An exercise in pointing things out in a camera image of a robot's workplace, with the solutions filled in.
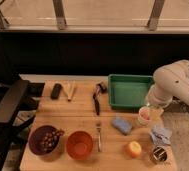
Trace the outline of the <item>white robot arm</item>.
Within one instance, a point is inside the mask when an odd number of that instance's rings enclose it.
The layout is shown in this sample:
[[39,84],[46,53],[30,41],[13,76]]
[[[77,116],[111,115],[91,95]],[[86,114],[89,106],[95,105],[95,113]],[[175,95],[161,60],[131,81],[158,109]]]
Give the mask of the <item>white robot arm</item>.
[[176,97],[189,106],[189,60],[159,67],[153,73],[154,84],[146,101],[154,107],[168,107]]

